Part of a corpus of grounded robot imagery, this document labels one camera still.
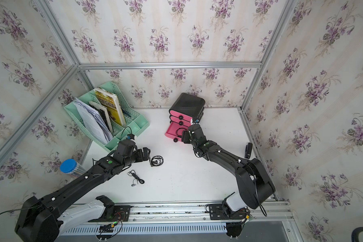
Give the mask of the pink drawer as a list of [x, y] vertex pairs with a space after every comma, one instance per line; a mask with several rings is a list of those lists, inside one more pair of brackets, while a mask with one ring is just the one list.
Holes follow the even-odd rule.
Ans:
[[179, 119], [179, 117], [169, 116], [170, 121], [181, 126], [189, 127], [191, 125], [191, 120]]
[[180, 113], [178, 111], [170, 110], [169, 114], [171, 115], [171, 118], [176, 120], [184, 120], [190, 122], [192, 120], [192, 117], [183, 113]]
[[165, 132], [165, 136], [173, 140], [174, 143], [177, 143], [182, 140], [183, 132], [187, 131], [188, 127], [184, 125], [180, 125], [179, 123], [170, 121], [169, 127]]

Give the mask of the pink bottom drawer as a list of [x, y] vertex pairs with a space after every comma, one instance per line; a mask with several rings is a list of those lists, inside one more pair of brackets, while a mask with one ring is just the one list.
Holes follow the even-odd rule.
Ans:
[[184, 125], [180, 125], [179, 123], [170, 121], [169, 127], [165, 132], [165, 136], [173, 140], [174, 143], [177, 143], [182, 140], [183, 132], [187, 131], [188, 127]]

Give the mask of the pink top drawer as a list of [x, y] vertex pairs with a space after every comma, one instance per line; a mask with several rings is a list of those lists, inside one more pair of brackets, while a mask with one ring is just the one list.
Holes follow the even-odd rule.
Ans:
[[169, 114], [171, 115], [171, 118], [176, 120], [184, 120], [190, 122], [192, 120], [192, 117], [183, 113], [180, 113], [178, 111], [170, 110]]

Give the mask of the black earphones bottom coil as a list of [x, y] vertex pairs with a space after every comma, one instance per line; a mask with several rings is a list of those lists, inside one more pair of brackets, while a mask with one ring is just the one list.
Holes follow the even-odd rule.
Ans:
[[187, 129], [186, 128], [178, 128], [176, 131], [175, 131], [175, 134], [176, 134], [176, 136], [177, 137], [182, 137], [183, 136], [183, 133], [185, 132], [185, 131], [187, 131]]

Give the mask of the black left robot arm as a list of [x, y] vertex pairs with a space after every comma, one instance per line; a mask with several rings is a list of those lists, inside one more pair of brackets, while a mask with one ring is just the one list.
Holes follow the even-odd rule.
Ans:
[[19, 242], [54, 242], [64, 232], [90, 220], [112, 219], [115, 203], [106, 195], [77, 208], [71, 206], [97, 186], [121, 174], [132, 164], [149, 160], [150, 149], [138, 148], [134, 140], [120, 141], [107, 156], [82, 175], [41, 198], [30, 196], [16, 209], [17, 221], [0, 220], [0, 242], [13, 242], [10, 226]]

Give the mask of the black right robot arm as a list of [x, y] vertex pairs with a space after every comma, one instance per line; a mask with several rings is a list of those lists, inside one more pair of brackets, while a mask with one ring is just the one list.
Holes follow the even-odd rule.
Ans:
[[211, 161], [230, 172], [237, 182], [238, 190], [222, 201], [222, 210], [227, 217], [246, 209], [261, 209], [264, 216], [267, 212], [263, 207], [276, 188], [268, 171], [257, 159], [242, 158], [226, 151], [216, 142], [207, 140], [199, 124], [193, 124], [182, 131], [181, 140], [191, 144], [197, 158]]

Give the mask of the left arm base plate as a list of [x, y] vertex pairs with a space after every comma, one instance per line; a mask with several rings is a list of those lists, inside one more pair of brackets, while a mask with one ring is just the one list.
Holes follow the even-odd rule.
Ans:
[[129, 205], [116, 205], [110, 198], [105, 195], [96, 197], [105, 206], [104, 212], [96, 219], [89, 222], [112, 222], [119, 221], [127, 222], [129, 220], [129, 213], [131, 206]]

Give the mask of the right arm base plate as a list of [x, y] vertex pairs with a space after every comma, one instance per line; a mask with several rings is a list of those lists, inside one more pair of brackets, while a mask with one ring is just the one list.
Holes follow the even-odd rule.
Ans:
[[242, 200], [239, 192], [227, 196], [221, 203], [205, 206], [210, 220], [240, 220], [246, 221], [250, 217], [250, 210]]

